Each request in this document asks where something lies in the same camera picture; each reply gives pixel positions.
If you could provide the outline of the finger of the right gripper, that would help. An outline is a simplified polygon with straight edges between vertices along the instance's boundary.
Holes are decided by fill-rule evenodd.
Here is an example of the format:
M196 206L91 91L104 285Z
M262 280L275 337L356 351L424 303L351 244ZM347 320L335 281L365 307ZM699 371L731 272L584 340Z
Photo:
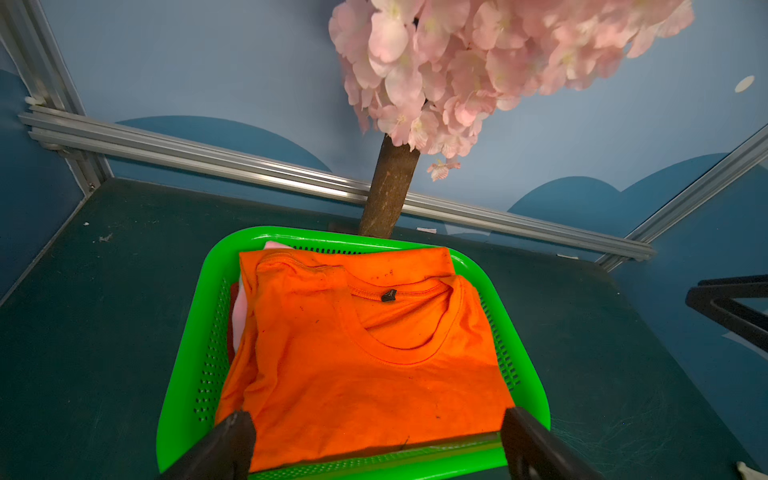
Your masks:
M767 315L739 302L766 298L767 276L753 275L701 280L688 291L685 303L766 353Z

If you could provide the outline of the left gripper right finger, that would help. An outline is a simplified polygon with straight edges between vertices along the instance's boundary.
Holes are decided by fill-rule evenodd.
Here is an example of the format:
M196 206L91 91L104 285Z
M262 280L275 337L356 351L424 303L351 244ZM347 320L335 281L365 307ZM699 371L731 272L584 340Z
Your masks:
M522 407L505 411L500 438L512 479L603 478Z

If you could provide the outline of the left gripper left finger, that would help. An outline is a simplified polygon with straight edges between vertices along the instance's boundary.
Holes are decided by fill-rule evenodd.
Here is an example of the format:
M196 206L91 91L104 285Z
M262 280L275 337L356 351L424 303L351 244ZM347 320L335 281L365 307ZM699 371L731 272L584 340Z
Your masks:
M160 473L158 479L247 479L256 438L250 414L236 411Z

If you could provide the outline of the pink t-shirt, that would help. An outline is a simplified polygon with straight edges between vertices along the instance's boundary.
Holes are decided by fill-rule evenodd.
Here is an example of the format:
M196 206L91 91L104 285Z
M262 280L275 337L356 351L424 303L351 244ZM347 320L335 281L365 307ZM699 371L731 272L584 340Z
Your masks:
M230 288L230 311L227 332L228 359L232 363L238 352L247 317L247 294L241 265L238 265L238 281Z

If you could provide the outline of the orange t-shirt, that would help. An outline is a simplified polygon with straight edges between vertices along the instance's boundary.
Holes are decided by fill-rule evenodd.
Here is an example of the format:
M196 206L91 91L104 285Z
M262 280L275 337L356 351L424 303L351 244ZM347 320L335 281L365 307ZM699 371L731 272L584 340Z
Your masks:
M254 472L493 433L513 406L477 290L445 248L244 252L247 315L216 417Z

